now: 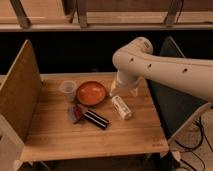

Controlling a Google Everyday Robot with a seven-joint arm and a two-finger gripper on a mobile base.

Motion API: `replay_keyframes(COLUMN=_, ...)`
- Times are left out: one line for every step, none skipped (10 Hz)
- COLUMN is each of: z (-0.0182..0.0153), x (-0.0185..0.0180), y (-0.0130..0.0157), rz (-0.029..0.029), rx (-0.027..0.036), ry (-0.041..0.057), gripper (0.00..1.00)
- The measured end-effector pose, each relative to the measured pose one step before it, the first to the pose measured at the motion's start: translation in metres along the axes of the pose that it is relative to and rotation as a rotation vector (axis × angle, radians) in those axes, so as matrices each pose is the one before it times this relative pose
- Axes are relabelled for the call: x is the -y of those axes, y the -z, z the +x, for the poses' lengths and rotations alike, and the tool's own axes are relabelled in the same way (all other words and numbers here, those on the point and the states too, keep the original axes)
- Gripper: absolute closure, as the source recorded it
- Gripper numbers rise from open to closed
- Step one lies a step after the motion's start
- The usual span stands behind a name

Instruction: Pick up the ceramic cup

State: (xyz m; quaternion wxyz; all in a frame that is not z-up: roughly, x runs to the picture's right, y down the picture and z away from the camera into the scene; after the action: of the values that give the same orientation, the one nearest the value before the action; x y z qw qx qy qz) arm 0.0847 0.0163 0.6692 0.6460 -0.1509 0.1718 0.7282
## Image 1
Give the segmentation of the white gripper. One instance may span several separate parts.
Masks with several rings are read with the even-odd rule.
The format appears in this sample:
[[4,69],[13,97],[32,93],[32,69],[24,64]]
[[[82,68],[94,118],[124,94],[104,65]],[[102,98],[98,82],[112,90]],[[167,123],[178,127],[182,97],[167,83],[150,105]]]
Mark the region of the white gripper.
[[137,97],[138,96],[138,86],[139,86],[138,82],[129,84],[129,85],[122,85],[122,84],[118,83],[116,79],[114,79],[111,84],[111,89],[110,89],[109,95],[111,97],[113,97],[115,95],[118,95],[121,92],[128,92],[133,97]]

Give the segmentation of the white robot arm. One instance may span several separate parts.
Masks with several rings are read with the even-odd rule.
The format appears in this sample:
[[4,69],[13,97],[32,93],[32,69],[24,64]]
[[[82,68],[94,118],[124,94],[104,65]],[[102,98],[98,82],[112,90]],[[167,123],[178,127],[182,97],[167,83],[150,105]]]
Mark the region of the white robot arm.
[[133,88],[138,79],[158,82],[213,103],[213,60],[161,57],[145,37],[137,37],[112,57],[119,86]]

